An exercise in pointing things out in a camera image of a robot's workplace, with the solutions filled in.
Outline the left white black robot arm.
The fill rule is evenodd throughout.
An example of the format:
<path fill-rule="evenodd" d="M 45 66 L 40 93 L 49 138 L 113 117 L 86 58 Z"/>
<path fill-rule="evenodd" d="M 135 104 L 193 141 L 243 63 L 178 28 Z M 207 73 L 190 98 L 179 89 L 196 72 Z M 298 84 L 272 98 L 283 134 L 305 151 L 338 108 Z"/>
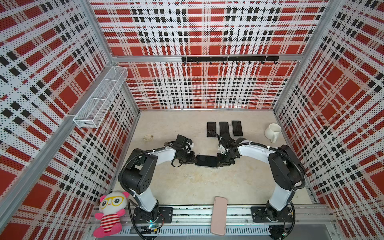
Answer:
<path fill-rule="evenodd" d="M 132 151 L 118 175 L 118 182 L 137 202 L 134 212 L 137 218 L 154 223 L 160 217 L 159 201 L 150 189 L 155 168 L 165 162 L 170 162 L 173 167 L 175 161 L 180 165 L 195 164 L 197 158 L 193 146 L 191 139 L 177 135 L 176 140 L 166 142 L 163 147 Z"/>

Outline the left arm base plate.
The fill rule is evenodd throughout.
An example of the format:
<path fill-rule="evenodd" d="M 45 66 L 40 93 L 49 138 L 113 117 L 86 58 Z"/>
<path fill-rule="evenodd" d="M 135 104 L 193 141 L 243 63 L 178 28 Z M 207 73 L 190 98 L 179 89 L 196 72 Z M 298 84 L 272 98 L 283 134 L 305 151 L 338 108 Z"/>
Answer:
<path fill-rule="evenodd" d="M 133 220 L 135 224 L 169 224 L 173 218 L 172 207 L 159 207 L 154 208 L 151 212 L 146 212 L 140 208 L 135 208 L 133 213 Z"/>

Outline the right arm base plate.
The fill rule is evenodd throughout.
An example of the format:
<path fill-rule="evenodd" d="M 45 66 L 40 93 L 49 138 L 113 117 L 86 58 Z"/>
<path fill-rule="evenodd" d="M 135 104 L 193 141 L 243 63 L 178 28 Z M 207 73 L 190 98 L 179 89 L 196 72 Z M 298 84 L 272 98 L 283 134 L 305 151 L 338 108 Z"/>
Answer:
<path fill-rule="evenodd" d="M 272 207 L 251 207 L 251 215 L 254 223 L 292 223 L 293 215 L 289 207 L 276 211 Z"/>

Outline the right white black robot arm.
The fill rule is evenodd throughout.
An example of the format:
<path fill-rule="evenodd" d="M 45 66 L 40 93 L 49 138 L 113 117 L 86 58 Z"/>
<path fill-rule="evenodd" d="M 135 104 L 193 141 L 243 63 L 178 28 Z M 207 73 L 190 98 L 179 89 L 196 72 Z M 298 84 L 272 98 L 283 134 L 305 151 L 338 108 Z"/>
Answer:
<path fill-rule="evenodd" d="M 280 215 L 297 190 L 306 186 L 305 168 L 287 145 L 279 148 L 251 142 L 244 138 L 233 139 L 225 133 L 220 136 L 213 131 L 209 134 L 219 140 L 218 166 L 228 167 L 240 157 L 250 157 L 270 166 L 276 183 L 272 196 L 267 201 L 265 216 L 270 222 L 277 222 Z"/>

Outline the black phone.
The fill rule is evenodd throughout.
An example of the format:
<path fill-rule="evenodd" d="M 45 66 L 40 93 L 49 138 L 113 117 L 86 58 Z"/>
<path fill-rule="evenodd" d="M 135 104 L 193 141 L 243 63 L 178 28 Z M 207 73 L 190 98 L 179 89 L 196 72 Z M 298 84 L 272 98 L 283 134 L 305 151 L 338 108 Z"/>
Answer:
<path fill-rule="evenodd" d="M 217 133 L 217 123 L 216 122 L 207 122 L 207 137 L 215 138 L 215 135 L 212 133 Z"/>
<path fill-rule="evenodd" d="M 236 137 L 243 136 L 243 128 L 241 121 L 232 121 L 233 135 Z"/>
<path fill-rule="evenodd" d="M 219 127 L 220 127 L 220 135 L 226 135 L 230 134 L 230 128 L 229 128 L 229 123 L 228 122 L 219 122 Z"/>
<path fill-rule="evenodd" d="M 197 155 L 196 166 L 199 167 L 208 167 L 208 168 L 218 168 L 219 161 L 216 156 L 206 156 L 206 155 Z"/>

